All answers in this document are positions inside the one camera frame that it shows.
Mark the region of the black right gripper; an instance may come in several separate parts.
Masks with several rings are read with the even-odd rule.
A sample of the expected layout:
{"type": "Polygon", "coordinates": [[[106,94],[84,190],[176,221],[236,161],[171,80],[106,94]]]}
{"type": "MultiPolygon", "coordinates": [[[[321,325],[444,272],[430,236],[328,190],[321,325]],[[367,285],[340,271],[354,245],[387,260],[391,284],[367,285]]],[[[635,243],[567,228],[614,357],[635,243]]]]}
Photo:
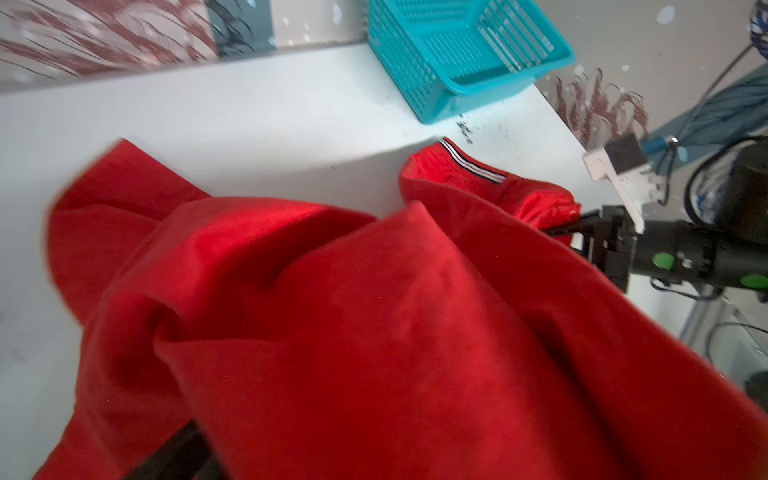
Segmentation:
{"type": "Polygon", "coordinates": [[[575,222],[545,229],[544,233],[553,238],[579,234],[581,241],[573,250],[619,290],[627,292],[636,232],[623,206],[603,206],[575,222]]]}

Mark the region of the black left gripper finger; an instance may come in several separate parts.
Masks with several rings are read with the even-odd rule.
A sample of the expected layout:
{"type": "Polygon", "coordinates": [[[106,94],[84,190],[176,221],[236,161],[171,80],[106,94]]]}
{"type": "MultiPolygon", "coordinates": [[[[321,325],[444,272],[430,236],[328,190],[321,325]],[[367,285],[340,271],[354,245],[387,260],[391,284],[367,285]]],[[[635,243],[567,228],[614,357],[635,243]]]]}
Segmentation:
{"type": "Polygon", "coordinates": [[[125,480],[216,480],[225,471],[195,421],[184,425],[125,480]]]}

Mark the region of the red trousers with striped trim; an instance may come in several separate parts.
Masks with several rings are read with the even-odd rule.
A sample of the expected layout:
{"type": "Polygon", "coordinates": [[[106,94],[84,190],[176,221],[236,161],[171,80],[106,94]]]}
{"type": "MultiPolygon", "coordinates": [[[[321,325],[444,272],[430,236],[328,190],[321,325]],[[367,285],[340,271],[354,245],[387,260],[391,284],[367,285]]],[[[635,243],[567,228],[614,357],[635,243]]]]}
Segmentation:
{"type": "Polygon", "coordinates": [[[230,479],[763,479],[767,418],[544,229],[572,195],[442,140],[385,219],[215,198],[129,142],[53,206],[83,329],[41,479],[195,421],[230,479]]]}

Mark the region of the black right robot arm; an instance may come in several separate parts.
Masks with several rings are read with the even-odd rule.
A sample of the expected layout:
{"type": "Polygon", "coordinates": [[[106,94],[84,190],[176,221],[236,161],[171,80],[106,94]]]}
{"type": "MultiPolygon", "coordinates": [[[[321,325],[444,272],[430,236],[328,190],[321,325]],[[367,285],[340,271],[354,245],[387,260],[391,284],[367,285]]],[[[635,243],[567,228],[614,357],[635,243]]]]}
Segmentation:
{"type": "Polygon", "coordinates": [[[658,291],[675,292],[677,285],[689,283],[710,288],[707,300],[734,288],[752,291],[760,302],[766,302],[766,136],[738,139],[697,167],[701,174],[727,155],[733,157],[712,221],[706,221],[693,205],[694,176],[684,189],[686,219],[647,220],[642,207],[653,193],[648,158],[676,149],[673,137],[642,142],[629,134],[585,153],[590,177],[596,182],[609,181],[621,202],[549,228],[546,235],[581,235],[577,253],[621,291],[627,291],[631,275],[641,275],[658,291]]]}

